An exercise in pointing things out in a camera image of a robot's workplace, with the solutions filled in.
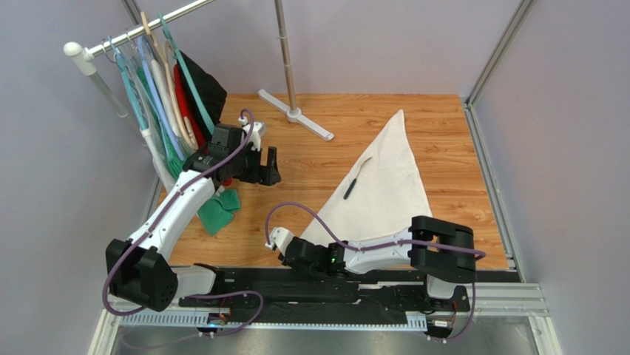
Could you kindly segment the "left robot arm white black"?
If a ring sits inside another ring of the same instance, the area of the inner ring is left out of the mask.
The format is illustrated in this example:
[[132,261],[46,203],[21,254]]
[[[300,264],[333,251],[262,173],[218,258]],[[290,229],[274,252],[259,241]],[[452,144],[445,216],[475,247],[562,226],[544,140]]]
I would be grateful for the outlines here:
[[273,186],[281,181],[277,150],[270,146],[262,164],[263,122],[240,119],[237,126],[218,124],[209,142],[186,159],[174,187],[154,214],[126,240],[106,247],[107,278],[102,300],[110,295],[165,310],[173,301],[211,292],[217,273],[211,266],[170,266],[181,234],[204,203],[225,182]]

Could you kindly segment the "white cloth napkin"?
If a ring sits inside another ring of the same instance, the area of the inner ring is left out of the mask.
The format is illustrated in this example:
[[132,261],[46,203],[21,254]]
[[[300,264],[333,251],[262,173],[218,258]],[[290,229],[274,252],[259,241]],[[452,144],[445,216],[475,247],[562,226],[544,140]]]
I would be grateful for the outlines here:
[[[359,165],[370,156],[344,200]],[[312,220],[300,236],[319,245],[332,243],[334,237],[347,241],[384,237],[410,226],[415,216],[432,216],[403,110],[386,123],[317,214],[319,219]]]

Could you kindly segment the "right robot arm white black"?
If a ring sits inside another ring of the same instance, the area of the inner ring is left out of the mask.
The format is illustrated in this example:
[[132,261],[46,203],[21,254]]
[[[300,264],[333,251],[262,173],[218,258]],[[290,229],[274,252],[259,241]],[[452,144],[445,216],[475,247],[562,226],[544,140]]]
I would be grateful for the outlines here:
[[469,227],[428,216],[415,216],[409,227],[369,240],[334,238],[316,245],[286,228],[266,232],[266,247],[280,253],[284,266],[311,275],[348,276],[409,265],[424,275],[428,297],[448,300],[459,285],[477,280],[476,263],[486,254],[474,247]]

